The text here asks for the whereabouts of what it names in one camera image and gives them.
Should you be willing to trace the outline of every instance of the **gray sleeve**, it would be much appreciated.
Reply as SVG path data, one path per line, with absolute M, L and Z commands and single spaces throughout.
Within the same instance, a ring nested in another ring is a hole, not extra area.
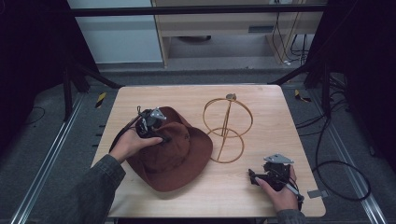
M 278 224 L 305 224 L 305 215 L 299 210 L 286 209 L 276 213 Z
M 105 155 L 61 200 L 48 204 L 48 215 L 41 223 L 104 223 L 124 177 L 116 159 Z

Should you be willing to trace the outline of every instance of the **human hand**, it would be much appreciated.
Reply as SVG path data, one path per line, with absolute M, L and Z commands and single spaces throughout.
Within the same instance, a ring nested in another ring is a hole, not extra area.
M 290 167 L 290 178 L 294 181 L 297 180 L 293 166 Z M 265 180 L 256 177 L 256 181 L 260 185 L 260 187 L 262 187 L 265 193 L 267 193 L 267 195 L 270 197 L 270 200 L 273 203 L 276 212 L 285 209 L 298 210 L 297 197 L 286 186 L 281 191 L 276 191 Z
M 117 144 L 109 153 L 119 163 L 123 163 L 127 158 L 133 156 L 143 147 L 150 147 L 163 141 L 161 137 L 141 138 L 137 135 L 134 125 L 126 131 L 119 139 Z

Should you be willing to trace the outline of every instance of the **wooden table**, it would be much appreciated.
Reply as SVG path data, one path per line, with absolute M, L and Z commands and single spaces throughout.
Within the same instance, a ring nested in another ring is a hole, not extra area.
M 146 86 L 121 88 L 110 113 L 102 140 L 94 157 L 95 164 L 105 156 L 118 131 L 137 115 L 136 108 L 172 106 L 192 126 L 208 132 L 203 120 L 207 102 L 235 93 L 253 115 L 251 129 L 242 135 L 245 150 L 231 163 L 209 161 L 206 168 L 187 186 L 157 192 L 129 166 L 122 164 L 126 176 L 116 192 L 110 217 L 274 217 L 275 211 L 266 194 L 251 185 L 248 168 L 263 174 L 263 158 L 280 153 L 295 161 L 300 192 L 305 196 L 303 212 L 307 217 L 321 217 L 325 207 L 320 198 L 309 199 L 308 190 L 317 189 L 303 146 L 296 132 L 289 108 L 280 87 L 267 85 Z M 220 101 L 205 112 L 212 129 L 222 126 L 228 102 Z M 233 104 L 228 127 L 242 133 L 250 124 L 248 112 Z M 222 138 L 211 133 L 214 156 Z M 239 138 L 227 139 L 221 154 L 224 160 L 238 155 Z

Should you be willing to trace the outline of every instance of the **wire ring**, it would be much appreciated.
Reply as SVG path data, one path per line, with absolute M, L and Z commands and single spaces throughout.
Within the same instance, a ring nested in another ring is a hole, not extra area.
M 239 134 L 239 135 L 244 135 L 245 133 L 247 133 L 247 132 L 251 129 L 251 126 L 253 125 L 253 115 L 252 115 L 251 111 L 248 109 L 247 106 L 245 106 L 244 104 L 242 104 L 241 102 L 239 102 L 239 101 L 237 101 L 237 100 L 235 100 L 235 99 L 217 98 L 217 99 L 213 99 L 213 100 L 207 102 L 207 104 L 205 105 L 204 113 L 203 113 L 203 120 L 204 120 L 204 124 L 205 124 L 206 128 L 207 128 L 210 132 L 214 133 L 215 135 L 217 135 L 217 136 L 222 136 L 221 134 L 215 133 L 215 132 L 214 132 L 215 130 L 219 130 L 219 129 L 222 129 L 222 128 L 211 129 L 211 128 L 209 127 L 209 125 L 207 125 L 206 120 L 205 120 L 205 112 L 206 112 L 207 108 L 208 108 L 210 105 L 212 105 L 213 103 L 218 102 L 218 101 L 224 101 L 224 100 L 225 100 L 225 101 L 228 101 L 228 102 L 230 102 L 230 103 L 237 103 L 237 104 L 241 105 L 241 106 L 249 113 L 249 115 L 250 115 L 250 126 L 249 126 L 249 127 L 247 128 L 247 130 L 245 130 L 243 133 Z M 233 137 L 238 137 L 239 135 L 237 134 L 237 135 L 232 135 L 232 136 L 228 136 L 228 137 L 233 138 Z
M 211 133 L 214 133 L 215 130 L 219 130 L 219 129 L 222 129 L 222 128 L 217 128 L 217 129 L 214 129 L 214 130 L 210 130 L 209 133 L 207 133 L 207 134 L 210 135 Z M 221 161 L 221 160 L 219 159 L 219 158 L 220 158 L 220 155 L 221 155 L 221 151 L 223 150 L 223 147 L 224 147 L 224 141 L 225 141 L 225 139 L 227 138 L 227 135 L 225 135 L 225 136 L 223 136 L 223 144 L 221 145 L 221 149 L 220 149 L 218 158 L 217 158 L 217 159 L 213 159 L 212 157 L 210 157 L 210 160 L 216 161 L 216 162 L 219 162 L 219 163 L 231 163 L 231 162 L 237 161 L 239 158 L 241 158 L 241 156 L 242 156 L 242 154 L 244 153 L 244 150 L 245 150 L 245 142 L 244 142 L 244 139 L 242 138 L 241 134 L 238 134 L 236 131 L 234 131 L 234 130 L 232 130 L 232 129 L 227 129 L 227 134 L 228 134 L 228 131 L 231 131 L 231 132 L 235 133 L 235 134 L 237 135 L 237 137 L 239 137 L 239 139 L 241 139 L 241 142 L 242 142 L 242 149 L 241 149 L 241 152 L 239 153 L 239 155 L 238 155 L 236 158 L 234 158 L 234 159 L 232 159 L 232 160 L 230 160 L 230 161 Z

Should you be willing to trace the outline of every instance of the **white cabinet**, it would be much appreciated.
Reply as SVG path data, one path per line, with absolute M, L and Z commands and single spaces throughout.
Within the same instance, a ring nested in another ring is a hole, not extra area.
M 149 0 L 68 0 L 71 8 L 151 7 Z M 153 16 L 76 18 L 98 64 L 161 63 Z

